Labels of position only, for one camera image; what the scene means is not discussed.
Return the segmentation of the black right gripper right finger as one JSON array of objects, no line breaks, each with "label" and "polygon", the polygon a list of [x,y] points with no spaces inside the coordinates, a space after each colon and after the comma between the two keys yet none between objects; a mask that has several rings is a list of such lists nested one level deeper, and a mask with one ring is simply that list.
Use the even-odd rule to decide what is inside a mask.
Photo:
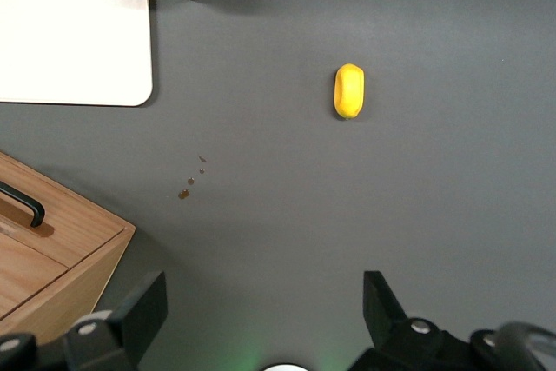
[{"label": "black right gripper right finger", "polygon": [[467,343],[431,321],[409,317],[379,271],[363,278],[362,311],[373,346],[353,370],[470,370]]}]

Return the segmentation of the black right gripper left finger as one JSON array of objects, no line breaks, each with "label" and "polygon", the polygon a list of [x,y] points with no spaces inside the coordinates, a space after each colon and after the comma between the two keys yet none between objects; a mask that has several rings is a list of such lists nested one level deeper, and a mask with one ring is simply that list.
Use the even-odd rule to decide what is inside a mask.
[{"label": "black right gripper left finger", "polygon": [[137,370],[168,315],[166,275],[146,274],[113,310],[85,316],[63,336],[69,370]]}]

